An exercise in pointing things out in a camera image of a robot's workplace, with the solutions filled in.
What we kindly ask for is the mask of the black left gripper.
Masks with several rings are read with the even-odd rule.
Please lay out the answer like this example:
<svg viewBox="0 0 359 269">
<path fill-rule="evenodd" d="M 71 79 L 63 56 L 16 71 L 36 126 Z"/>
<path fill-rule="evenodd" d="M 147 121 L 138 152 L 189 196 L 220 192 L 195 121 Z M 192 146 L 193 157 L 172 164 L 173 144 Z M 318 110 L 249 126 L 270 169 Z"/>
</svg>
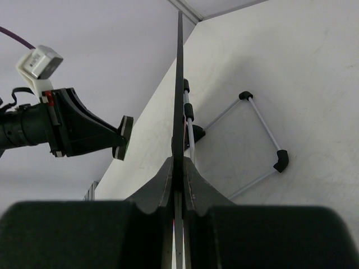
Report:
<svg viewBox="0 0 359 269">
<path fill-rule="evenodd" d="M 118 128 L 86 109 L 73 88 L 48 90 L 40 95 L 45 134 L 55 157 L 73 157 L 120 146 Z"/>
</svg>

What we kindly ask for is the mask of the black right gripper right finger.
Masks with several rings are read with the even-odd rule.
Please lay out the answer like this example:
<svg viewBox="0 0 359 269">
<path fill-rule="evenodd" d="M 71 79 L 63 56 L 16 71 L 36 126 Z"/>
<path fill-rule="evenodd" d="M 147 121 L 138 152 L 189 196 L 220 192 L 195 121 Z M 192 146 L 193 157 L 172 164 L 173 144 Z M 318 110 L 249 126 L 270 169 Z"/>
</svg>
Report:
<svg viewBox="0 0 359 269">
<path fill-rule="evenodd" d="M 236 205 L 183 160 L 187 268 L 357 268 L 340 216 L 321 206 Z"/>
</svg>

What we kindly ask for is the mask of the white whiteboard black frame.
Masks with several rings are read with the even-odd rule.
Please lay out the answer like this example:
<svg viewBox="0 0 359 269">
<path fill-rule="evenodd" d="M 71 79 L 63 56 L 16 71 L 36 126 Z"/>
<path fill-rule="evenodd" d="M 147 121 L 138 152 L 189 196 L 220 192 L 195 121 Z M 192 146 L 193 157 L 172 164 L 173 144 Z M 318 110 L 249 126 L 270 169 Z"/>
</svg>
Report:
<svg viewBox="0 0 359 269">
<path fill-rule="evenodd" d="M 183 108 L 183 13 L 178 13 L 178 36 L 176 58 L 176 83 L 174 91 L 174 118 L 172 134 L 172 181 L 168 204 L 170 205 L 170 243 L 164 252 L 164 268 L 172 267 L 172 258 L 176 260 L 176 267 L 183 267 L 183 177 L 184 177 L 184 144 L 185 122 Z"/>
</svg>

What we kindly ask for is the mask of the black felt whiteboard eraser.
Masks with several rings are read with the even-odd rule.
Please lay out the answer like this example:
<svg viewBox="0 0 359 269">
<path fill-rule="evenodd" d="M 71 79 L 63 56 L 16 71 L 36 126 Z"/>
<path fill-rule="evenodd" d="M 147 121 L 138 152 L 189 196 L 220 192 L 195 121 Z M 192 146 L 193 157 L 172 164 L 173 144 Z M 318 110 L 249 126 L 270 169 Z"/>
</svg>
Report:
<svg viewBox="0 0 359 269">
<path fill-rule="evenodd" d="M 132 129 L 134 126 L 134 118 L 124 115 L 117 132 L 123 138 L 123 144 L 112 147 L 112 156 L 114 159 L 123 161 L 130 143 Z"/>
</svg>

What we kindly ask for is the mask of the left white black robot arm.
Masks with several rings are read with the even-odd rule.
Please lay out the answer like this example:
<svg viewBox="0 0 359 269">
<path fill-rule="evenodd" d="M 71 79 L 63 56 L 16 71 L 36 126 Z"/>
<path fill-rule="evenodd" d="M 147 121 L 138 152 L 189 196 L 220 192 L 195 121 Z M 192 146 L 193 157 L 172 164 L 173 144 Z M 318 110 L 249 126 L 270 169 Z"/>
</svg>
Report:
<svg viewBox="0 0 359 269">
<path fill-rule="evenodd" d="M 118 128 L 87 110 L 73 88 L 42 93 L 39 104 L 1 108 L 1 152 L 48 143 L 55 157 L 73 157 L 111 148 L 124 160 L 134 124 L 124 116 Z"/>
</svg>

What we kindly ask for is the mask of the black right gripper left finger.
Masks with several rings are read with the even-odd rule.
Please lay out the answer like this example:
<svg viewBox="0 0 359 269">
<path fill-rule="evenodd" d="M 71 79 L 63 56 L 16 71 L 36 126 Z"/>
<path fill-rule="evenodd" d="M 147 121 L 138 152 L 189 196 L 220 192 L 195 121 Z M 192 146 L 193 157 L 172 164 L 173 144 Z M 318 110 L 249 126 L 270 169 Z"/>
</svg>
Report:
<svg viewBox="0 0 359 269">
<path fill-rule="evenodd" d="M 24 201 L 1 217 L 2 268 L 171 268 L 172 160 L 124 201 Z"/>
</svg>

